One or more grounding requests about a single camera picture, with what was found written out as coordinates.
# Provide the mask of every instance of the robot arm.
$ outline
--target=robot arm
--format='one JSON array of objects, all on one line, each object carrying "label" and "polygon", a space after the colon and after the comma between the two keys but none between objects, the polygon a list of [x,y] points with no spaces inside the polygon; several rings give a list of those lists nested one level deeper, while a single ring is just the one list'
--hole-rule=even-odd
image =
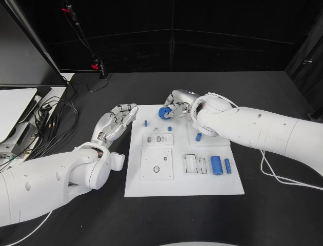
[{"label": "robot arm", "polygon": [[[174,108],[183,107],[190,114],[193,126],[203,134],[221,135],[244,146],[287,156],[309,165],[323,176],[323,124],[264,110],[232,108],[232,102],[215,93],[196,95],[193,99],[195,95],[193,92],[174,90],[169,98],[177,101]],[[189,106],[180,106],[183,98],[192,101]],[[172,103],[167,102],[159,112],[162,118],[176,116],[169,107]]]},{"label": "robot arm", "polygon": [[137,110],[136,104],[118,105],[99,119],[91,142],[0,173],[0,227],[42,216],[104,186],[111,169],[120,171],[124,162],[124,155],[110,153],[108,147]]}]

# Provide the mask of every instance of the white board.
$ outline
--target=white board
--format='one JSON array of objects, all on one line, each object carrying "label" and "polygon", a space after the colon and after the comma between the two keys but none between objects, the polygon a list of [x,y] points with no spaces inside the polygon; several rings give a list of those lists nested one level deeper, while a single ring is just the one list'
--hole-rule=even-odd
[{"label": "white board", "polygon": [[[133,122],[128,173],[125,183],[125,197],[143,196],[195,196],[195,195],[241,195],[245,194],[236,163],[232,156],[229,140],[222,137],[202,135],[196,139],[198,130],[189,128],[187,118],[163,120],[159,117],[162,105],[138,106],[137,120]],[[144,134],[173,134],[173,145],[143,146]],[[173,179],[141,180],[141,151],[172,149]],[[195,154],[196,162],[205,158],[208,173],[186,174],[185,155]],[[211,157],[221,156],[224,175],[213,175]],[[229,159],[231,174],[226,174],[225,159]]]},{"label": "white board", "polygon": [[36,92],[36,88],[0,91],[0,143],[9,137]]}]

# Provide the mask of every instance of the blue object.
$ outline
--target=blue object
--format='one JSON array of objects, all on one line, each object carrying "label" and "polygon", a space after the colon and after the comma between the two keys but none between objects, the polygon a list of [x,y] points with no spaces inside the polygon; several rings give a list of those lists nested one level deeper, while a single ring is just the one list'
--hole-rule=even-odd
[{"label": "blue object", "polygon": [[225,159],[226,173],[231,174],[229,159]]},{"label": "blue object", "polygon": [[159,116],[160,116],[162,119],[170,119],[170,118],[164,117],[164,114],[167,114],[170,111],[172,111],[172,109],[169,107],[167,108],[160,108]]},{"label": "blue object", "polygon": [[200,141],[200,138],[202,138],[202,133],[199,132],[199,133],[196,134],[196,141],[198,141],[198,142]]},{"label": "blue object", "polygon": [[211,157],[212,161],[212,169],[213,169],[213,175],[222,175],[222,161],[221,161],[221,156],[215,155]]}]

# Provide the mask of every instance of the black floor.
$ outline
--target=black floor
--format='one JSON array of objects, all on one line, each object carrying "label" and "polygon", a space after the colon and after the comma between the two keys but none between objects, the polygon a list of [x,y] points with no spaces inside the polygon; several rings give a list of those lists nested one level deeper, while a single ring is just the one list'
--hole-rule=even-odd
[{"label": "black floor", "polygon": [[[98,88],[98,74],[74,81]],[[89,93],[75,85],[79,123],[55,153],[89,141],[95,124],[117,104],[163,104],[173,89],[216,92],[239,106],[306,119],[311,108],[284,72],[120,73]],[[71,113],[62,123],[72,123]],[[128,156],[131,128],[110,150]],[[323,191],[280,184],[260,170],[260,151],[232,143],[245,195],[124,198],[127,163],[105,186],[56,209],[39,231],[19,245],[157,246],[183,241],[236,245],[323,245]],[[323,186],[320,175],[300,162],[268,153],[278,175]],[[0,245],[23,238],[43,217],[0,228]]]}]

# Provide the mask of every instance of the blue cylinder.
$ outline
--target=blue cylinder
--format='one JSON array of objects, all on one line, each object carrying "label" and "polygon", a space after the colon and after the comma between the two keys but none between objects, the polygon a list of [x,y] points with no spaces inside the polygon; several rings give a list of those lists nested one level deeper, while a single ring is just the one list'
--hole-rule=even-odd
[{"label": "blue cylinder", "polygon": [[213,175],[222,175],[222,161],[221,161],[221,156],[215,155],[211,157],[212,161],[212,169],[213,169]]},{"label": "blue cylinder", "polygon": [[202,138],[202,133],[199,132],[199,133],[196,134],[196,141],[198,141],[198,142],[200,141],[200,138]]},{"label": "blue cylinder", "polygon": [[226,168],[226,173],[231,174],[231,167],[229,167],[229,159],[225,159],[225,168]]}]

